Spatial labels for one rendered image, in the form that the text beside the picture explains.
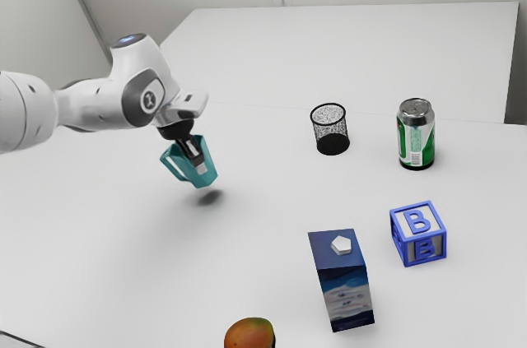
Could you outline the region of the black mesh pen holder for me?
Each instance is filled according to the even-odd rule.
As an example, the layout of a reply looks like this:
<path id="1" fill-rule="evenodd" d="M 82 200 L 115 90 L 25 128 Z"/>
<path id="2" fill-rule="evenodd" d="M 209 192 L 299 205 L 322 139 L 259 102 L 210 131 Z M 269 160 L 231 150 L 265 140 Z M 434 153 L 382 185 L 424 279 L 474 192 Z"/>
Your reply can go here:
<path id="1" fill-rule="evenodd" d="M 350 146 L 346 110 L 338 103 L 324 103 L 310 112 L 316 147 L 322 155 L 340 155 Z"/>

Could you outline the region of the blue letter block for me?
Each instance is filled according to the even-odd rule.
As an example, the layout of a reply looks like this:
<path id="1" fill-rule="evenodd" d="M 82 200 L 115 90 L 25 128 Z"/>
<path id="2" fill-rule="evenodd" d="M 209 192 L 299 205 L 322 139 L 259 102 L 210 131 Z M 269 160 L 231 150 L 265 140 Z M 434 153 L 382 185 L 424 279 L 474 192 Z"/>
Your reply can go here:
<path id="1" fill-rule="evenodd" d="M 447 230 L 431 201 L 389 211 L 390 232 L 405 267 L 446 258 Z"/>

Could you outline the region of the orange mango fruit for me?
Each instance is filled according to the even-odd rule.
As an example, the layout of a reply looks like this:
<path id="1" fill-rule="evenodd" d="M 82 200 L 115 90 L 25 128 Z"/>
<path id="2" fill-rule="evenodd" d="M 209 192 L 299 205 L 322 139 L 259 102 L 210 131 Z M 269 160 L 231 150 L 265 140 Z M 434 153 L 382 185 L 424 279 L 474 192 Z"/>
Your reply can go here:
<path id="1" fill-rule="evenodd" d="M 224 337 L 224 348 L 275 348 L 273 325 L 266 318 L 243 318 Z"/>

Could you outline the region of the green drink can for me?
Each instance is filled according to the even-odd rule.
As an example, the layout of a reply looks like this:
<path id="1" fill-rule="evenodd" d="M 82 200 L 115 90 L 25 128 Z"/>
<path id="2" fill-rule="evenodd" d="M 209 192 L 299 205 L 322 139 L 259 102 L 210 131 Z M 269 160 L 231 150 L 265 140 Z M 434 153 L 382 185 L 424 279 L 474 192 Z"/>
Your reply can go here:
<path id="1" fill-rule="evenodd" d="M 404 100 L 397 113 L 399 163 L 410 170 L 431 167 L 435 160 L 435 112 L 428 100 Z"/>

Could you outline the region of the blue milk carton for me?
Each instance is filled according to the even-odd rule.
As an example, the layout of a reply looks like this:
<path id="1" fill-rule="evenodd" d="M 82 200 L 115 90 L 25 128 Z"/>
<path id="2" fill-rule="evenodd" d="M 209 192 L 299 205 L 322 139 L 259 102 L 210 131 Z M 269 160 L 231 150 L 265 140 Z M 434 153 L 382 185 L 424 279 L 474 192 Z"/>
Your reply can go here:
<path id="1" fill-rule="evenodd" d="M 375 322 L 366 262 L 353 229 L 308 234 L 333 332 Z"/>

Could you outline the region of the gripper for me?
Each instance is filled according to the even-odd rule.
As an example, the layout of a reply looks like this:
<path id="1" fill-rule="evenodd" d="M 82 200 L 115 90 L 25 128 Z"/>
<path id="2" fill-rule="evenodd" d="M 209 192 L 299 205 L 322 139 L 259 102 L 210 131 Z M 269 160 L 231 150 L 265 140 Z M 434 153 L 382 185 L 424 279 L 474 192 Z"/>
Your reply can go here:
<path id="1" fill-rule="evenodd" d="M 163 138 L 169 141 L 176 141 L 184 157 L 194 167 L 198 175 L 205 174 L 208 170 L 205 165 L 203 149 L 196 137 L 191 137 L 191 130 L 194 127 L 194 119 L 184 119 L 177 123 L 158 128 L 158 132 Z"/>

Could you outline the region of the teal faceted mug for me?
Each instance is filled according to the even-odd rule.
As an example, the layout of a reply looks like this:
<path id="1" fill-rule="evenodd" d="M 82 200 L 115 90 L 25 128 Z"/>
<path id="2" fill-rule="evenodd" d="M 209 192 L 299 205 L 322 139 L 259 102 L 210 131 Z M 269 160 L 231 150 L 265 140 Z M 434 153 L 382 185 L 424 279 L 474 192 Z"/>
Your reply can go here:
<path id="1" fill-rule="evenodd" d="M 217 171 L 205 138 L 190 135 L 176 140 L 161 155 L 161 163 L 181 182 L 195 188 L 210 186 L 217 178 Z"/>

